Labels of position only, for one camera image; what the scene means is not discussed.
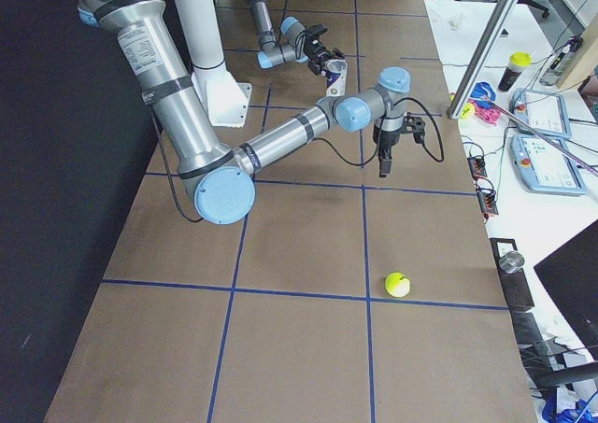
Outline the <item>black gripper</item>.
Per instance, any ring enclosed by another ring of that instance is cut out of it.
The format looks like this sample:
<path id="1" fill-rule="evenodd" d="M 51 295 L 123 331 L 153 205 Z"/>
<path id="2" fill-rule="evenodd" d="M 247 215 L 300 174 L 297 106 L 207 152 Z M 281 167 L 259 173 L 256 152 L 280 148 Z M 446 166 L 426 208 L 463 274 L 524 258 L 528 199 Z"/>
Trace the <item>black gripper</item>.
<path id="1" fill-rule="evenodd" d="M 316 76 L 327 77 L 327 61 L 345 60 L 345 54 L 338 48 L 327 49 L 320 41 L 320 36 L 328 28 L 318 23 L 304 30 L 303 53 L 308 58 L 307 67 Z"/>
<path id="2" fill-rule="evenodd" d="M 392 171 L 392 147 L 398 143 L 402 127 L 402 119 L 379 119 L 374 123 L 373 141 L 377 145 L 380 178 Z"/>

